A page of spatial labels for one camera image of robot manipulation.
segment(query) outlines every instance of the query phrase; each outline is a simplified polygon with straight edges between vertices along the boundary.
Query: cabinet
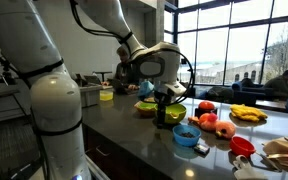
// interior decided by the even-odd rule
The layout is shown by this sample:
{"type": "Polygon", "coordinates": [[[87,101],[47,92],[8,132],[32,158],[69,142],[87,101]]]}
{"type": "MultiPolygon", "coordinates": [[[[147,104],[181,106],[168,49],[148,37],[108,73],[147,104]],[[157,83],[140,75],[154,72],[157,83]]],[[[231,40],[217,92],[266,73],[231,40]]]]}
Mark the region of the cabinet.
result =
{"type": "Polygon", "coordinates": [[[83,136],[86,155],[110,179],[171,179],[86,125],[83,136]]]}

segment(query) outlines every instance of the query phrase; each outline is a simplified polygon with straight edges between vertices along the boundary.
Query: dark countertop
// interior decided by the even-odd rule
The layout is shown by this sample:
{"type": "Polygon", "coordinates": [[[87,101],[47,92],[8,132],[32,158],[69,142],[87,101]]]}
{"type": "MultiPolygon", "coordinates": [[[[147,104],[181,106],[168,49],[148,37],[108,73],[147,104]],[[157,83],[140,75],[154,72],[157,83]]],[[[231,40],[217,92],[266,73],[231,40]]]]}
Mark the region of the dark countertop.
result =
{"type": "MultiPolygon", "coordinates": [[[[147,164],[172,179],[234,179],[232,161],[235,156],[229,149],[228,140],[216,139],[213,133],[202,131],[199,142],[211,147],[206,157],[199,156],[192,149],[173,141],[170,129],[157,129],[153,118],[142,118],[133,105],[136,95],[116,95],[112,101],[101,101],[99,105],[83,109],[83,122],[147,164]]],[[[194,115],[200,100],[187,99],[182,104],[187,108],[181,123],[187,124],[188,116],[194,115]]],[[[220,120],[230,121],[230,105],[215,103],[220,120]]],[[[263,152],[262,143],[288,136],[288,114],[263,110],[268,119],[257,126],[254,123],[232,119],[236,135],[250,140],[258,152],[263,152]]],[[[267,170],[262,158],[251,156],[256,171],[263,172],[269,179],[288,179],[288,168],[282,173],[267,170]]]]}

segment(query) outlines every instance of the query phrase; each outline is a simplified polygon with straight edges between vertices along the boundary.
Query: blue bowl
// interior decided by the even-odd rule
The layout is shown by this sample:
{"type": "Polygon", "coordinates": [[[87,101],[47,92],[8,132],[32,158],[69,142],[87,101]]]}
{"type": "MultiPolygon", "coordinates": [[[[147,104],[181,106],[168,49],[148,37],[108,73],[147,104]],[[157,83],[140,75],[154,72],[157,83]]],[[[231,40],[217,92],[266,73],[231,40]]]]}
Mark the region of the blue bowl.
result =
{"type": "Polygon", "coordinates": [[[182,146],[195,146],[201,137],[201,131],[189,125],[177,125],[173,128],[175,141],[182,146]],[[184,137],[182,133],[191,133],[194,137],[184,137]]]}

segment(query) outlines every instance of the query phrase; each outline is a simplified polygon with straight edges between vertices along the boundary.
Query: red plastic cup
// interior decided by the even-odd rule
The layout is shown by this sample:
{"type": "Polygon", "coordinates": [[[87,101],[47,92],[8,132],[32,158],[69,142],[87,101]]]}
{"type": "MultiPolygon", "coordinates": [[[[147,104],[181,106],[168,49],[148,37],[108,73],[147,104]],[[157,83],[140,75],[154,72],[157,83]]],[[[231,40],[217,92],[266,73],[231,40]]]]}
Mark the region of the red plastic cup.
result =
{"type": "Polygon", "coordinates": [[[234,154],[243,155],[246,158],[249,158],[256,151],[252,143],[239,136],[232,137],[230,148],[234,154]]]}

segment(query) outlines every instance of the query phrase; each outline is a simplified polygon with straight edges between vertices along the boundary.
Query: person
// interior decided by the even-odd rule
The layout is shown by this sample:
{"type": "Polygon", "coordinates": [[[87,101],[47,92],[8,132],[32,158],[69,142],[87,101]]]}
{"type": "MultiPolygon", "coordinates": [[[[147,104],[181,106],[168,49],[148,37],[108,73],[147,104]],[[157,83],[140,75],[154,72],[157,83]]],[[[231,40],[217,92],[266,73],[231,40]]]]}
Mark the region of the person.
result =
{"type": "Polygon", "coordinates": [[[288,70],[266,82],[264,88],[273,88],[274,95],[288,98],[288,70]]]}
{"type": "MultiPolygon", "coordinates": [[[[120,57],[120,63],[116,67],[115,79],[121,81],[121,83],[128,87],[128,89],[139,89],[139,78],[135,73],[135,65],[127,63],[129,58],[126,50],[121,46],[116,50],[116,54],[120,57]]],[[[110,83],[105,81],[102,85],[109,85],[110,83]]]]}

